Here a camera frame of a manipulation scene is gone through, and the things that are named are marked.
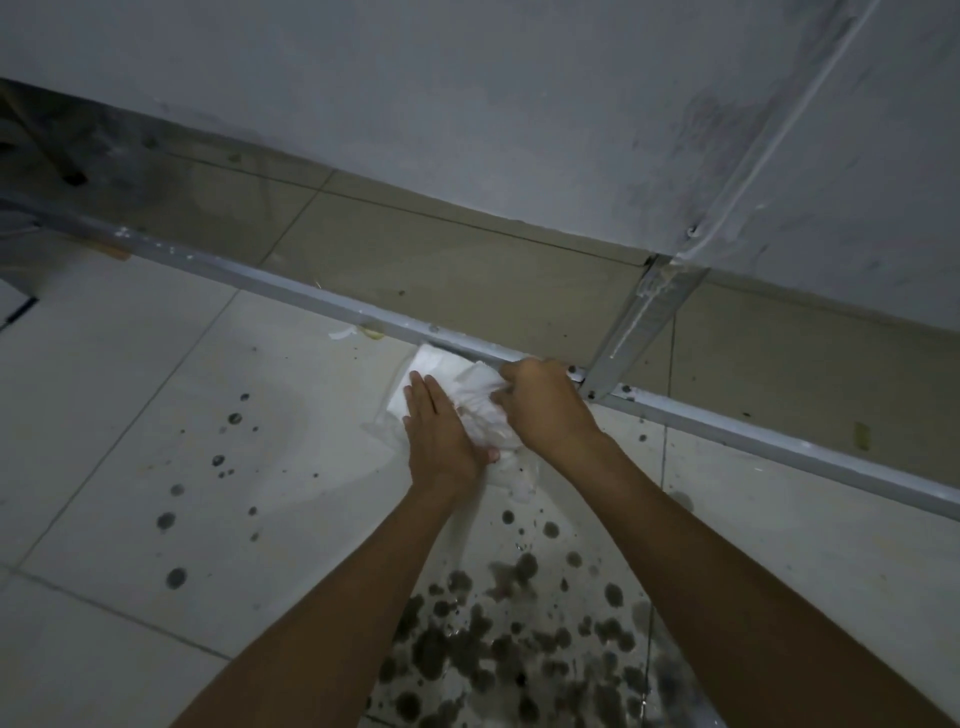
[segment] white tissue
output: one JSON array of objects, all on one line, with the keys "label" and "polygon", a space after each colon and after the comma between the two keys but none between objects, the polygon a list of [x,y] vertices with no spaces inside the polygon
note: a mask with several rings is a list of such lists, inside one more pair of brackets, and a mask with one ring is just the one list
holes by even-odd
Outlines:
[{"label": "white tissue", "polygon": [[395,449],[409,448],[403,428],[403,418],[409,414],[403,388],[410,383],[411,372],[437,380],[475,445],[500,450],[499,461],[487,467],[485,482],[509,488],[516,500],[529,500],[536,488],[539,463],[507,423],[504,411],[490,400],[490,395],[506,387],[507,381],[483,362],[471,362],[424,344],[402,371],[368,431]]}]

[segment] hand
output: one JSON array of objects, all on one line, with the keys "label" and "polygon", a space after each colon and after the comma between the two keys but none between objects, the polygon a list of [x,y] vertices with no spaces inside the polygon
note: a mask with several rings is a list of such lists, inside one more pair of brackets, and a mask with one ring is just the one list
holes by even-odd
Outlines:
[{"label": "hand", "polygon": [[547,462],[556,462],[571,445],[600,432],[560,362],[508,362],[500,375],[511,386],[494,392],[491,399],[503,407],[523,444]]},{"label": "hand", "polygon": [[410,410],[403,426],[410,438],[411,491],[437,489],[456,504],[472,493],[484,468],[500,453],[470,441],[453,403],[432,376],[411,372],[403,394]]}]

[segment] forearm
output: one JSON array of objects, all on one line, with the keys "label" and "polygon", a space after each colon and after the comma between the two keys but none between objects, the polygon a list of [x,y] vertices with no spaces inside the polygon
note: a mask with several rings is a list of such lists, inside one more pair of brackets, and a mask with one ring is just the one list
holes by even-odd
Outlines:
[{"label": "forearm", "polygon": [[411,489],[356,551],[194,700],[176,728],[355,728],[452,501]]},{"label": "forearm", "polygon": [[685,511],[606,435],[568,449],[556,467],[608,528],[731,727],[952,725],[862,645]]}]

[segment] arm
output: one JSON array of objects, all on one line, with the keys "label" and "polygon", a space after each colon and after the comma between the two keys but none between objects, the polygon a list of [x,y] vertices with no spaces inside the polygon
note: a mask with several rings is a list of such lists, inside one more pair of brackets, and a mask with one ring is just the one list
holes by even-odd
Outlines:
[{"label": "arm", "polygon": [[400,613],[446,519],[495,452],[473,447],[440,385],[406,388],[413,485],[383,523],[224,668],[175,728],[356,728]]},{"label": "arm", "polygon": [[610,531],[730,726],[953,725],[642,473],[600,431],[562,367],[526,359],[501,374],[513,387],[494,401]]}]

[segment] drywall panel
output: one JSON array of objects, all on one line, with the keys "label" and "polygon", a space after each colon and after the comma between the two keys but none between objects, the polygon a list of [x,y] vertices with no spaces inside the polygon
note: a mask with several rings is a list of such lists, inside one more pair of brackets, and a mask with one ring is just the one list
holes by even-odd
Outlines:
[{"label": "drywall panel", "polygon": [[883,3],[695,259],[960,330],[960,7]]},{"label": "drywall panel", "polygon": [[35,0],[0,75],[672,252],[848,5]]}]

